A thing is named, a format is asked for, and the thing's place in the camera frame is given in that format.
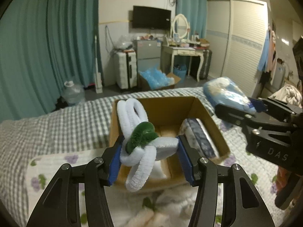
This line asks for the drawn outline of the white louvered wardrobe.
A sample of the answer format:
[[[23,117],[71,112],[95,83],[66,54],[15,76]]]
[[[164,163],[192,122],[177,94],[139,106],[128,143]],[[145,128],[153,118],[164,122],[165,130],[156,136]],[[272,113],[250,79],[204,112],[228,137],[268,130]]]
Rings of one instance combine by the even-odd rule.
[[[206,39],[212,51],[209,78],[228,77],[253,96],[268,30],[268,6],[258,0],[208,0]]]

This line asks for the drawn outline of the teal curtain right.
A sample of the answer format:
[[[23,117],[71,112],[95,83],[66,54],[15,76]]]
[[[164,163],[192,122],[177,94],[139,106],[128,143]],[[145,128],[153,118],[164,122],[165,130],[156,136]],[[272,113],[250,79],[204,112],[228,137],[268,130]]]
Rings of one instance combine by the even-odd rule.
[[[183,14],[190,23],[191,33],[200,38],[206,34],[207,0],[177,0],[176,14]]]

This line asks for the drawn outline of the white suitcase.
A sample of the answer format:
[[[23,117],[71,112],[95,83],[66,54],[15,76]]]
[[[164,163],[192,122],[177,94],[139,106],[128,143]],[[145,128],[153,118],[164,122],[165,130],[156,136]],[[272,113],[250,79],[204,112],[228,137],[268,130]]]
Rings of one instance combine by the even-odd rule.
[[[135,51],[116,52],[113,56],[116,83],[122,90],[137,86],[137,57]]]

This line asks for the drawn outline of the grey mini fridge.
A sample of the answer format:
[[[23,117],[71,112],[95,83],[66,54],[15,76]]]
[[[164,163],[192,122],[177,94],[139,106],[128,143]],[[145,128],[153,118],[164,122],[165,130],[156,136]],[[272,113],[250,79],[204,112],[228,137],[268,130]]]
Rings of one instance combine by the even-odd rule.
[[[158,40],[135,40],[137,67],[139,72],[150,68],[160,69],[162,42]]]

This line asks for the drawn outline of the black wall television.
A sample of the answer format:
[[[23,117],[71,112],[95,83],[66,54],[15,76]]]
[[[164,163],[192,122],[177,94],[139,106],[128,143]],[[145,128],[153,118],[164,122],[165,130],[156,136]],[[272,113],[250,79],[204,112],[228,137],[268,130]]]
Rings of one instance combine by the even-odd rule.
[[[171,11],[133,6],[132,27],[135,29],[170,30]]]

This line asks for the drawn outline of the white oval vanity mirror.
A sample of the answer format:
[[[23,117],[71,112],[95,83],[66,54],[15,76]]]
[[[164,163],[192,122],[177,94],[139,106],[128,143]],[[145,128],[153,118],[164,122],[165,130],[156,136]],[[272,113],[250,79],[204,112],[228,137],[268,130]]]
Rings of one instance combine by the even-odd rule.
[[[187,18],[179,13],[171,23],[171,36],[174,40],[188,40],[190,32],[190,23]]]

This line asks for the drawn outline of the box of blue bags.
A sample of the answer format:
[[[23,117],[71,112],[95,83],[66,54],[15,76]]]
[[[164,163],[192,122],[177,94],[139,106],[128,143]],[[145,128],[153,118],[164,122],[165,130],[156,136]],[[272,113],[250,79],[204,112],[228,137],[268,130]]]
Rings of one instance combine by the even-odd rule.
[[[138,72],[139,88],[142,91],[158,91],[174,89],[181,78],[174,73],[165,74],[156,67]]]

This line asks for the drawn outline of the clear water jug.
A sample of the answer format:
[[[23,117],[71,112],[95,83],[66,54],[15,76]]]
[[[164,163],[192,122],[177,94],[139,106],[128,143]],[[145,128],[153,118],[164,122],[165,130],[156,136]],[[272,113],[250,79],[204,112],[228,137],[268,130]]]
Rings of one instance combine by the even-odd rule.
[[[86,101],[84,88],[75,84],[72,80],[64,82],[64,92],[62,97],[69,106],[76,106]]]

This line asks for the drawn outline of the white plush flower toy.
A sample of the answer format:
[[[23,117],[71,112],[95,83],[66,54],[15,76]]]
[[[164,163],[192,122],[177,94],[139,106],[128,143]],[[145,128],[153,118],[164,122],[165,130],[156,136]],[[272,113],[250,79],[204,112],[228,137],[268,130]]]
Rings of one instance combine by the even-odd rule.
[[[149,178],[166,179],[161,160],[176,153],[178,139],[159,137],[137,99],[118,101],[117,114],[124,136],[120,162],[131,167],[125,183],[126,189],[137,192]]]

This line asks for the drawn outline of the teal curtain left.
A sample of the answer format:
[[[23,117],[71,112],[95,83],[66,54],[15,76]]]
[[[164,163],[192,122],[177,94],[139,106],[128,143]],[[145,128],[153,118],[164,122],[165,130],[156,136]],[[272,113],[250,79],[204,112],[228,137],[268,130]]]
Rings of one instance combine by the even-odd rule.
[[[13,0],[1,18],[1,120],[54,110],[66,81],[94,82],[98,0]]]

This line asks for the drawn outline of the navy white tissue pack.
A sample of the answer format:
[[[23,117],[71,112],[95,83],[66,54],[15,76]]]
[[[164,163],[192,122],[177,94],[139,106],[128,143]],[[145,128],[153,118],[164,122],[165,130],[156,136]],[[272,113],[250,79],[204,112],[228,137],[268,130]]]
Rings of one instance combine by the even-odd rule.
[[[209,159],[219,158],[219,152],[200,119],[185,119],[181,124],[179,134],[184,135],[189,145],[196,149],[201,156]]]

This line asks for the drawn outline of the blue plastic wipes pack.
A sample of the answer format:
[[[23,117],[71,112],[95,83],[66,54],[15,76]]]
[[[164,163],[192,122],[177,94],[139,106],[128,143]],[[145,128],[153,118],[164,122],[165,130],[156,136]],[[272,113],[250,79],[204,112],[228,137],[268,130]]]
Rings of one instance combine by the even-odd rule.
[[[203,85],[203,93],[213,107],[223,104],[249,114],[256,113],[249,98],[228,77],[219,77],[206,82]]]

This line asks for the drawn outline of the clear plastic bag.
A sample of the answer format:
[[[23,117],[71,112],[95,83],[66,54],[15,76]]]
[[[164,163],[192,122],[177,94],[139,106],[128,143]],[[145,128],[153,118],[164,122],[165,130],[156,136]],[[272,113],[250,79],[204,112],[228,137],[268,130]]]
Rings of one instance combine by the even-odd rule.
[[[129,35],[121,35],[114,47],[116,50],[130,50],[133,48],[133,39]]]

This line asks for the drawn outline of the hanging clothes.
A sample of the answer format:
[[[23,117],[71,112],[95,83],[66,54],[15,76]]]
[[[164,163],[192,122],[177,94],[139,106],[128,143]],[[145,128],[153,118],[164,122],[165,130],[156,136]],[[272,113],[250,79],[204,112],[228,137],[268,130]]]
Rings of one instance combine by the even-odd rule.
[[[266,32],[265,43],[258,63],[257,70],[261,73],[259,83],[264,86],[267,82],[271,83],[277,66],[276,55],[276,34],[270,26]]]

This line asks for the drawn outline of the teal curtain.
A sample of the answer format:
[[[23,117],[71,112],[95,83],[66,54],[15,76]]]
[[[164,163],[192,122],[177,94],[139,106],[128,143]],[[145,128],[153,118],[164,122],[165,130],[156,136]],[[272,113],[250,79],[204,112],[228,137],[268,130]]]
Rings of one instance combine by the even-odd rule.
[[[207,0],[177,0],[176,14],[183,14],[190,23],[191,33],[200,38],[206,34]]]
[[[1,18],[1,120],[54,110],[66,81],[94,82],[98,0],[13,0]]]

